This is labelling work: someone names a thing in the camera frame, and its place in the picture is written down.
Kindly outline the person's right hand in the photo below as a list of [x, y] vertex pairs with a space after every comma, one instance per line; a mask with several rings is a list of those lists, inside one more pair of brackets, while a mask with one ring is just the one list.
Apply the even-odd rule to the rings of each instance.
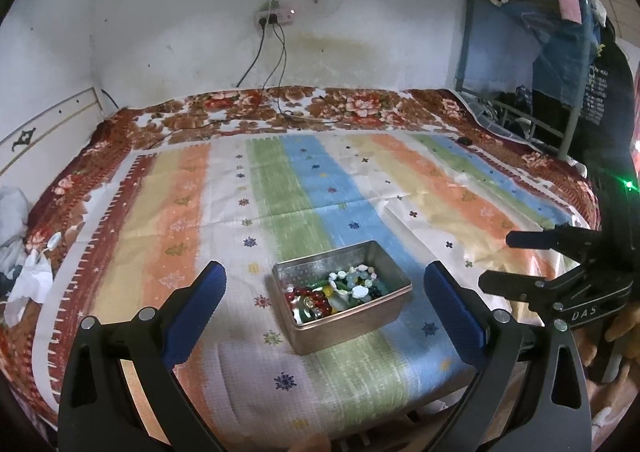
[[591, 439], [596, 448], [639, 396], [639, 302], [628, 304], [610, 324], [603, 324], [599, 342], [588, 345]]

